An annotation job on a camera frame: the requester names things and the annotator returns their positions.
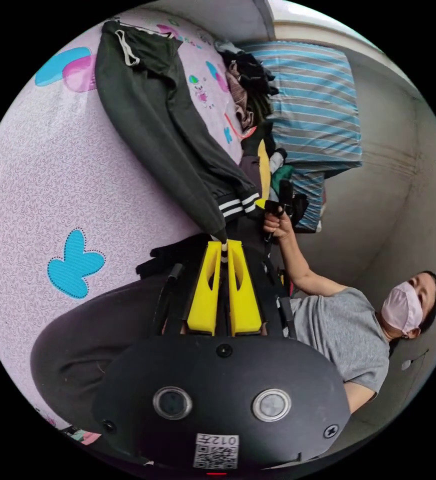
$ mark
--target pink face mask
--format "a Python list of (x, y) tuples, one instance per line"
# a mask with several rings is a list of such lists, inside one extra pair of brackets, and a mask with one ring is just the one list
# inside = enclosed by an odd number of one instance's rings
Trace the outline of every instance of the pink face mask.
[(405, 335), (420, 326), (423, 310), (415, 289), (404, 281), (388, 295), (381, 308), (384, 320)]

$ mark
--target cartoon animal print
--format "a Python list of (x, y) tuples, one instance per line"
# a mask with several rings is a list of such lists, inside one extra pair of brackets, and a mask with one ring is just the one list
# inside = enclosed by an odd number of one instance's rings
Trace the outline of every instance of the cartoon animal print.
[(198, 80), (198, 78), (195, 77), (194, 75), (190, 75), (188, 80), (193, 85), (195, 96), (203, 104), (203, 106), (205, 106), (210, 110), (215, 108), (215, 105), (209, 102), (208, 94), (205, 91), (205, 88), (200, 82), (200, 80)]

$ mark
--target hand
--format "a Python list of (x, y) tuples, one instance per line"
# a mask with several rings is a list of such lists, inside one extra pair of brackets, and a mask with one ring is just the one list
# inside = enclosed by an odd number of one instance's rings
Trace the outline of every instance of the hand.
[(273, 215), (272, 213), (266, 213), (264, 216), (263, 230), (278, 240), (283, 240), (290, 235), (294, 235), (292, 221), (290, 217), (283, 212), (280, 217)]

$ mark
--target white stripe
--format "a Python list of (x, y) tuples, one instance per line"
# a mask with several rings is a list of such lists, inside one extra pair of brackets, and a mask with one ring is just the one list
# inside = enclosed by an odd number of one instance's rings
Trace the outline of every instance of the white stripe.
[(226, 203), (223, 203), (219, 206), (220, 210), (226, 210), (228, 207), (232, 207), (233, 205), (238, 205), (240, 203), (240, 200), (230, 200), (227, 201)]
[(237, 214), (238, 212), (242, 212), (243, 210), (244, 210), (243, 207), (239, 206), (237, 208), (234, 208), (233, 210), (226, 211), (225, 213), (223, 213), (223, 216), (226, 218), (226, 217), (229, 217), (230, 215)]
[(252, 202), (253, 200), (258, 199), (258, 198), (260, 198), (260, 194), (259, 193), (254, 193), (252, 196), (249, 196), (246, 200), (242, 200), (241, 203), (243, 205), (246, 205), (246, 204), (249, 204), (250, 202)]
[(253, 204), (252, 206), (249, 206), (248, 208), (245, 208), (244, 211), (249, 214), (250, 212), (252, 212), (257, 206), (255, 204)]

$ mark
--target green cloth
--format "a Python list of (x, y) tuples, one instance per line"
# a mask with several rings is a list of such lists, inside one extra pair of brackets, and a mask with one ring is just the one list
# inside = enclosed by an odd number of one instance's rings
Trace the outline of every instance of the green cloth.
[(283, 165), (271, 176), (271, 188), (277, 195), (280, 195), (280, 180), (289, 180), (294, 170), (293, 165)]

